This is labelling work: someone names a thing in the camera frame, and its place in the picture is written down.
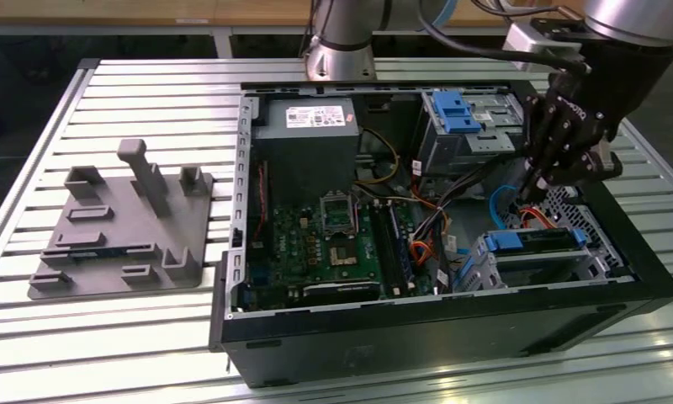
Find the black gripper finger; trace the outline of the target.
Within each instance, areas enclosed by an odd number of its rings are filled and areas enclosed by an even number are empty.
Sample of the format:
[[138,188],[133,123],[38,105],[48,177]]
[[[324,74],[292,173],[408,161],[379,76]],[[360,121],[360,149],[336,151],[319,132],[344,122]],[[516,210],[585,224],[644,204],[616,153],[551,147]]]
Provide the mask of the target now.
[[549,185],[580,185],[603,182],[623,174],[623,163],[609,142],[600,142],[588,150],[559,157],[547,176]]
[[520,197],[543,199],[549,175],[561,156],[564,140],[571,132],[571,114],[555,94],[535,96],[524,105],[525,172]]

